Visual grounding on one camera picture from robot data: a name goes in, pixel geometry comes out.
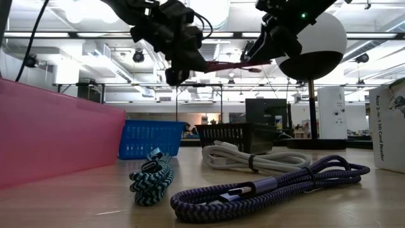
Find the pink plastic bin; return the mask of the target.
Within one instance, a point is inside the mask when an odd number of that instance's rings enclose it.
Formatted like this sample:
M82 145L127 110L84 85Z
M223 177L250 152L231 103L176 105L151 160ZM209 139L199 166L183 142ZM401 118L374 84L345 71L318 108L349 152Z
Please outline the pink plastic bin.
M0 79L0 189L111 165L125 111Z

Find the blue plastic basket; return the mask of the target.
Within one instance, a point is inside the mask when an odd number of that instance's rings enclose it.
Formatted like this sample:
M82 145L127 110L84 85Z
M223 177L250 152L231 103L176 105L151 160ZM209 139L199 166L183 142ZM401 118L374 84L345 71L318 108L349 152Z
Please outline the blue plastic basket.
M184 127L185 122L126 120L118 157L121 160L146 159L156 148L177 156Z

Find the white and black globe lamp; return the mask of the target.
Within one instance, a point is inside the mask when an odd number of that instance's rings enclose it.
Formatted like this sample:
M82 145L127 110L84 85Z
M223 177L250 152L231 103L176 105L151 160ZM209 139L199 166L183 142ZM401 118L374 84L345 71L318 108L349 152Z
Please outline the white and black globe lamp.
M281 72L296 80L306 82L309 91L309 139L288 139L290 149L343 150L346 139L321 139L318 111L318 89L315 81L333 74L343 59L347 36L343 24L333 15L322 13L314 25L297 35L302 44L299 56L279 57L276 63Z

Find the silver ventilation duct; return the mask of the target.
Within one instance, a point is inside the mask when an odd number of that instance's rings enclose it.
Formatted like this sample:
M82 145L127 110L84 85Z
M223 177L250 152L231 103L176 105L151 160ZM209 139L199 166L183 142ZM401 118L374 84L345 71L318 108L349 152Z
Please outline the silver ventilation duct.
M194 25L203 31L200 53L206 61L217 60L221 40L215 32L223 32L227 26L230 0L185 0L185 3L202 16L202 21L198 18L194 20Z

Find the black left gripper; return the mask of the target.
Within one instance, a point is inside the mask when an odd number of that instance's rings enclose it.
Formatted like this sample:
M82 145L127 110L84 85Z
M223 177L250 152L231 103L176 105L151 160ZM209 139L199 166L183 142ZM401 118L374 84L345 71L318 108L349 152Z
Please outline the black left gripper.
M173 68L205 72L208 62L199 52L203 33L191 24L194 10L179 0L134 0L130 8L137 21L130 29L134 42L148 42L155 52L164 54Z

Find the black overhead light beam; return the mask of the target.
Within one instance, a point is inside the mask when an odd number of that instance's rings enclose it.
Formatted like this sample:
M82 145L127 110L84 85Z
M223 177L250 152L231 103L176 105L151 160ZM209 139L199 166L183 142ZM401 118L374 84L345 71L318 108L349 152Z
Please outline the black overhead light beam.
M255 39L259 32L213 32L209 39ZM7 39L28 39L30 32L7 31L4 37ZM348 40L405 40L405 32L346 32ZM37 39L130 39L129 32L37 32Z

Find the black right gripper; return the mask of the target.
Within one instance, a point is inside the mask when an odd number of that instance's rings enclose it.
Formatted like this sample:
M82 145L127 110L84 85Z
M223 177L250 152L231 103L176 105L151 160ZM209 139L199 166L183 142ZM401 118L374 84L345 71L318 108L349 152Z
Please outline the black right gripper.
M297 35L316 22L311 6L271 6L261 25L259 37L242 53L242 62L270 63L272 58L298 56L302 45Z

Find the black plastic basket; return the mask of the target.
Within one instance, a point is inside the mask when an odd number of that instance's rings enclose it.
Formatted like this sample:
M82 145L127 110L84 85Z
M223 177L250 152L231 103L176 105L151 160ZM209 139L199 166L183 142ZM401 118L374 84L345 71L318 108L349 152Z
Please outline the black plastic basket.
M273 148L276 133L274 125L261 123L222 123L197 125L201 146L214 145L215 141L234 144L239 151L262 155Z

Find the black cabinet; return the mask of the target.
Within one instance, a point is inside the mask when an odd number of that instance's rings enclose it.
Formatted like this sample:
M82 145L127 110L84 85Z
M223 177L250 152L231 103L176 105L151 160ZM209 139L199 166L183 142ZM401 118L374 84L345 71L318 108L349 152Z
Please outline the black cabinet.
M281 116L282 128L287 128L287 100L254 98L245 100L246 122L276 125Z

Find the white card reader box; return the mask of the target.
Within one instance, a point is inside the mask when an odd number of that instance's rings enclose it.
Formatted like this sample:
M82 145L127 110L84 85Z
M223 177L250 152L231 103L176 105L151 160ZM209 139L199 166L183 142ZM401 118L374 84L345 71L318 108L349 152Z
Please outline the white card reader box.
M405 77L370 91L370 129L375 166L405 174Z

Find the white column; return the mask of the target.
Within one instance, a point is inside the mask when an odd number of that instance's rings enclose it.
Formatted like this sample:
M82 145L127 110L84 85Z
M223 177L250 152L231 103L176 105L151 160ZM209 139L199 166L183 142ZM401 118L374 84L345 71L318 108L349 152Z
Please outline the white column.
M321 139L347 139L346 102L343 87L318 89Z

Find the black background table frame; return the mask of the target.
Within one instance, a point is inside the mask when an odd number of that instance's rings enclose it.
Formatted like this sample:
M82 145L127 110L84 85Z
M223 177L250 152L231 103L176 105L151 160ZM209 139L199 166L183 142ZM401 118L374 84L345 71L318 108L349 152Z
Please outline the black background table frame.
M195 83L195 84L179 84L175 86L175 92L176 92L176 100L175 100L175 106L176 106L176 121L178 121L178 88L179 87L219 87L220 88L220 122L223 123L223 84L204 84L204 83Z

